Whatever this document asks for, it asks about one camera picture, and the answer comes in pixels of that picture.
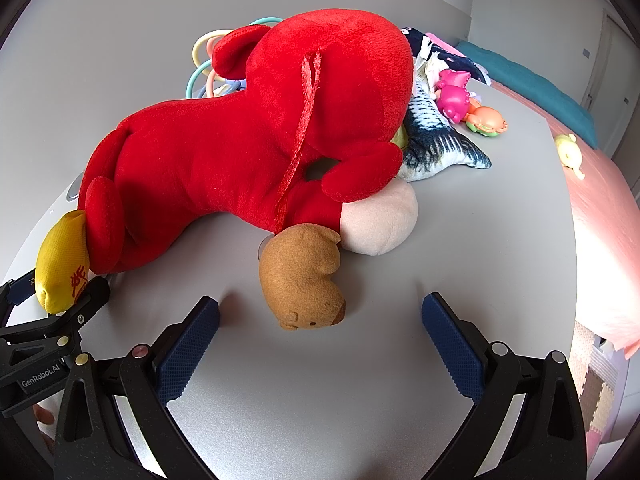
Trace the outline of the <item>brown plush bear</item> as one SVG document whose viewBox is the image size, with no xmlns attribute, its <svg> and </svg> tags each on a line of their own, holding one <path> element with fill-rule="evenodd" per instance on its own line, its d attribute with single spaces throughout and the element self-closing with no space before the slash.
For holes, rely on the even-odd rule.
<svg viewBox="0 0 640 480">
<path fill-rule="evenodd" d="M 316 224 L 290 226 L 259 258 L 266 304 L 285 330 L 315 330 L 343 321 L 346 301 L 333 275 L 341 265 L 340 234 Z"/>
</svg>

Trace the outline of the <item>orange toy crab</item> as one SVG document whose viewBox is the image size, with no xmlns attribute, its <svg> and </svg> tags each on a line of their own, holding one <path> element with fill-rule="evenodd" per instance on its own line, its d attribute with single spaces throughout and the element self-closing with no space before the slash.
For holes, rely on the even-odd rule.
<svg viewBox="0 0 640 480">
<path fill-rule="evenodd" d="M 463 121 L 470 130 L 490 138 L 508 130 L 508 123 L 498 110 L 484 106 L 476 99 L 470 99 L 468 112 Z"/>
</svg>

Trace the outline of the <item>pink toy frog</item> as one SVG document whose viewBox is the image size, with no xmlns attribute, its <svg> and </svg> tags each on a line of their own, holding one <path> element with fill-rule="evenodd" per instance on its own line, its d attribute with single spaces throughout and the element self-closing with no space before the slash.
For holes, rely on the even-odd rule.
<svg viewBox="0 0 640 480">
<path fill-rule="evenodd" d="M 478 107 L 477 100 L 470 97 L 466 85 L 471 74 L 465 70 L 441 70 L 435 84 L 436 105 L 449 120 L 458 124 L 470 110 Z"/>
</svg>

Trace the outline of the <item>yellow red plush pouch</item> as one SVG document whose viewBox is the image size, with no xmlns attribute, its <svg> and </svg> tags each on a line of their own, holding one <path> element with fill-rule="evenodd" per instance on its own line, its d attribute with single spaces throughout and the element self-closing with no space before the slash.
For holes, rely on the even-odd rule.
<svg viewBox="0 0 640 480">
<path fill-rule="evenodd" d="M 35 293 L 47 314 L 73 307 L 88 283 L 86 214 L 72 210 L 44 238 L 35 265 Z"/>
</svg>

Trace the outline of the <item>foam floor mat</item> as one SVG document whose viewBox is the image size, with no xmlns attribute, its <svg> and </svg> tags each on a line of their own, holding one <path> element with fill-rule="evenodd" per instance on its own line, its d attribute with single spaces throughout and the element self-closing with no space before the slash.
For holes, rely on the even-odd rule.
<svg viewBox="0 0 640 480">
<path fill-rule="evenodd" d="M 606 339 L 575 322 L 570 345 L 570 371 L 578 393 L 584 421 L 587 465 L 613 425 L 620 364 L 617 352 Z"/>
</svg>

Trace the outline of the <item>pink bed sheet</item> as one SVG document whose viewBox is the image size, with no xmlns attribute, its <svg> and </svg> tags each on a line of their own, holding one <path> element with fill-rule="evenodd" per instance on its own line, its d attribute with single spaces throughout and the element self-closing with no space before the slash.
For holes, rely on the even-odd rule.
<svg viewBox="0 0 640 480">
<path fill-rule="evenodd" d="M 639 208 L 620 170 L 602 151 L 534 102 L 495 81 L 492 88 L 548 122 L 552 136 L 569 136 L 582 152 L 578 179 L 564 176 L 570 196 L 577 256 L 576 321 L 622 350 L 639 351 Z"/>
</svg>

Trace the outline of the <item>red plush monkey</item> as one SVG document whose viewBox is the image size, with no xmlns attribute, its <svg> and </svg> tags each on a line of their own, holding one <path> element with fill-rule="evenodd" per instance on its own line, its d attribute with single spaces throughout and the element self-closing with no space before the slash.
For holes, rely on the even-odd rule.
<svg viewBox="0 0 640 480">
<path fill-rule="evenodd" d="M 235 29 L 212 65 L 245 88 L 138 110 L 93 151 L 78 206 L 94 273 L 144 266 L 216 212 L 273 233 L 325 226 L 369 256 L 407 239 L 418 203 L 397 177 L 394 135 L 413 58 L 395 24 L 367 11 L 309 11 Z"/>
</svg>

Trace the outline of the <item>yellow plush duck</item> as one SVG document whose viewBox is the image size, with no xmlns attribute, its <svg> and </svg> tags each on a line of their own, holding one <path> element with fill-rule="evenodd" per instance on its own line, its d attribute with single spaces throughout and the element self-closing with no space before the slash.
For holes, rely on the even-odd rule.
<svg viewBox="0 0 640 480">
<path fill-rule="evenodd" d="M 554 138 L 556 151 L 562 165 L 574 172 L 578 180 L 584 180 L 582 172 L 582 150 L 573 133 L 561 133 Z"/>
</svg>

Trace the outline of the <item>blue white fish plush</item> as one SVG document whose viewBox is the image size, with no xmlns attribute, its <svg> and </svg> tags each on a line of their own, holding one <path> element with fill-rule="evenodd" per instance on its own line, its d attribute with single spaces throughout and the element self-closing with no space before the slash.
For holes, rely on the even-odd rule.
<svg viewBox="0 0 640 480">
<path fill-rule="evenodd" d="M 441 70 L 465 70 L 471 79 L 491 84 L 480 64 L 430 32 L 404 27 L 413 56 L 412 93 L 401 129 L 394 141 L 404 152 L 398 177 L 407 182 L 436 176 L 451 166 L 489 169 L 490 158 L 467 136 L 454 128 L 436 105 L 435 84 Z"/>
</svg>

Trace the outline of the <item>teal pillow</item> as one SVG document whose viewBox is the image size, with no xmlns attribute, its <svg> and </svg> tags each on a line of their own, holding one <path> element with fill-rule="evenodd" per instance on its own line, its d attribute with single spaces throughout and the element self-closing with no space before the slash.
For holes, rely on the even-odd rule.
<svg viewBox="0 0 640 480">
<path fill-rule="evenodd" d="M 543 76 L 503 55 L 461 40 L 457 49 L 488 71 L 489 78 L 524 96 L 559 119 L 590 148 L 598 148 L 596 127 L 588 110 Z"/>
</svg>

